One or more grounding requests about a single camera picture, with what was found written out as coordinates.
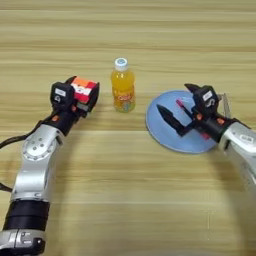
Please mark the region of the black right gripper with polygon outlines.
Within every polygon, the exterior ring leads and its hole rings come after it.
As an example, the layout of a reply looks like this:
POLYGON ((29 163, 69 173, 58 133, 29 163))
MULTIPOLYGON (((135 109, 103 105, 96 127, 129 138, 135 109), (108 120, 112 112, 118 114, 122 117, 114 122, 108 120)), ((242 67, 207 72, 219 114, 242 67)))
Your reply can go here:
MULTIPOLYGON (((191 83, 185 83, 184 86, 191 93, 195 93, 200 89, 198 85, 191 83)), ((180 136, 186 135, 191 130, 197 130, 206 134, 215 142, 219 142, 224 132, 234 123, 233 119, 226 118, 220 114, 205 116, 197 113, 193 115, 192 121, 187 126, 183 126, 166 107, 157 105, 157 109, 164 121, 175 129, 180 136)))

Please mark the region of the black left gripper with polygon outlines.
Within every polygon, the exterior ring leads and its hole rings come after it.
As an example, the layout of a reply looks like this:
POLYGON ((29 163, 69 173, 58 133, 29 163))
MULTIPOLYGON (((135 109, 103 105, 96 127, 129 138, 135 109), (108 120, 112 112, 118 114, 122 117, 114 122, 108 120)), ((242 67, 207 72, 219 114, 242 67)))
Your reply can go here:
MULTIPOLYGON (((68 78, 65 83, 71 84, 77 76, 68 78)), ((74 124, 80 118, 85 118, 88 113, 92 111, 96 105, 99 97, 100 84, 89 82, 86 86, 87 89, 87 102, 86 105, 79 102, 68 107, 53 107, 52 115, 47 119, 46 124, 60 130, 63 135, 67 135, 74 124)))

